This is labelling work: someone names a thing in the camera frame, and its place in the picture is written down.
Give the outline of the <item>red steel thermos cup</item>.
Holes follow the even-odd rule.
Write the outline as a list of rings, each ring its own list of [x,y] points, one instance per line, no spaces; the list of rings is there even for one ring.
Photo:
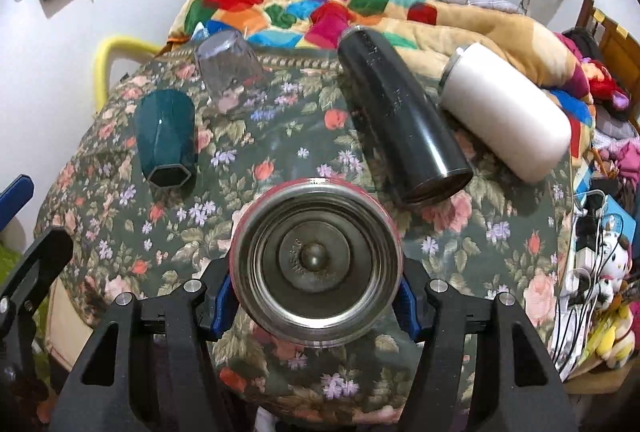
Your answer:
[[[273,187],[240,217],[228,252],[234,294],[273,337],[332,348],[369,332],[392,306],[401,239],[378,199],[341,179]]]

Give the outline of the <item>dark green hexagonal cup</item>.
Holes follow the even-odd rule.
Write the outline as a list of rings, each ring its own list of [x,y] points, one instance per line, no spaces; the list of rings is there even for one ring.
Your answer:
[[[134,129],[142,174],[158,189],[180,188],[195,174],[195,108],[177,89],[159,89],[141,98]]]

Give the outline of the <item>clear glass cup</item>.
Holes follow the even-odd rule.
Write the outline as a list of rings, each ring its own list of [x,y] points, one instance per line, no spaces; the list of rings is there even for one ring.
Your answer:
[[[237,30],[219,31],[202,40],[195,60],[209,98],[221,114],[239,106],[244,92],[265,80],[256,52]]]

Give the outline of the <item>floral dark green quilt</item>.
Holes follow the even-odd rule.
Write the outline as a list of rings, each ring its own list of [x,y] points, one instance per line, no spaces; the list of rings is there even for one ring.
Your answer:
[[[547,350],[570,123],[482,45],[186,50],[119,84],[47,195],[58,431],[571,431]]]

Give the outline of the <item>black cylindrical thermos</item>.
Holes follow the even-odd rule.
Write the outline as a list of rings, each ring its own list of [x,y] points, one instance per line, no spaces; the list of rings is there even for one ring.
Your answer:
[[[337,57],[396,198],[407,207],[425,207],[463,190],[472,167],[390,41],[372,28],[354,26],[338,39]]]

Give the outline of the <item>yellow curved pipe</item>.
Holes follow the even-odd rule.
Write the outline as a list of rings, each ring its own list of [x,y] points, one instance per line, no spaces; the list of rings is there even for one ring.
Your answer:
[[[100,112],[107,102],[111,69],[116,60],[148,61],[162,50],[160,45],[129,35],[115,34],[101,40],[92,62],[94,111]]]

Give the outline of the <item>yellow plush toy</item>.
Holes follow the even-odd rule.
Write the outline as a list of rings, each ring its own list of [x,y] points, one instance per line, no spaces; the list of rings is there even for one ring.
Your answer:
[[[636,335],[632,330],[634,313],[629,303],[607,311],[594,330],[594,350],[597,359],[608,369],[626,365],[636,349]]]

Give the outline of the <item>white plush toy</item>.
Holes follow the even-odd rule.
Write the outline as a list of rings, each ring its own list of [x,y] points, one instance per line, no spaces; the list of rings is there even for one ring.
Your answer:
[[[623,233],[605,230],[602,239],[603,261],[598,269],[598,287],[602,295],[620,292],[623,280],[631,269],[630,243]]]

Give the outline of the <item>white thermos bottle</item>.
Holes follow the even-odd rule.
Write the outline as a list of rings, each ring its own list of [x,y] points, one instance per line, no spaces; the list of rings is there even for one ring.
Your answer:
[[[440,79],[440,105],[527,184],[570,149],[570,121],[538,86],[480,43],[459,47]]]

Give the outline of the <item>red plush toy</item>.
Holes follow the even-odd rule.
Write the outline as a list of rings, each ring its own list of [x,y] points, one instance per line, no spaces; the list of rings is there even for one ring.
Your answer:
[[[602,62],[584,58],[580,65],[587,77],[591,96],[595,100],[609,104],[616,111],[625,111],[629,108],[629,96],[617,85],[615,78]]]

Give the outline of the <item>wooden bed headboard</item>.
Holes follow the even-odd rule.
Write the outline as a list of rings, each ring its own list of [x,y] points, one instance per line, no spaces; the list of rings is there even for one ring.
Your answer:
[[[597,42],[603,63],[618,85],[629,94],[629,116],[639,115],[639,42],[626,28],[596,7],[594,0],[582,0],[577,28],[584,28]]]

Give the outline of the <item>colourful patchwork blanket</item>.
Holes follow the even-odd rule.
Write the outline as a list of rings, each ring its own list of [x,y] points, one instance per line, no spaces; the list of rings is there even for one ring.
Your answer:
[[[334,49],[352,25],[383,33],[417,74],[439,77],[462,46],[480,43],[541,88],[570,119],[570,155],[580,161],[590,148],[594,106],[576,44],[536,20],[441,0],[187,0],[167,43],[234,28],[262,46]]]

